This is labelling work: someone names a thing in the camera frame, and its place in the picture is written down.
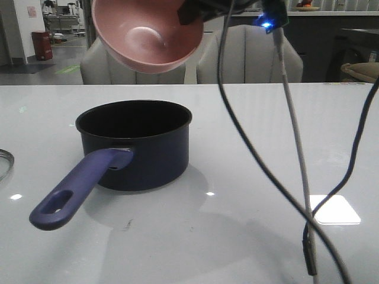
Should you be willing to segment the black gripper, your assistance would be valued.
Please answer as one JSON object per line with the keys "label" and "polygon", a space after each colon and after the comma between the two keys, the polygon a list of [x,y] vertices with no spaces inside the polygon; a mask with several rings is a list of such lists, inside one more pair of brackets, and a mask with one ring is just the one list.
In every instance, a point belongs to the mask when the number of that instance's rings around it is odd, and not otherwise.
{"label": "black gripper", "polygon": [[207,22],[229,13],[232,1],[187,0],[177,9],[181,25],[189,25],[197,18]]}

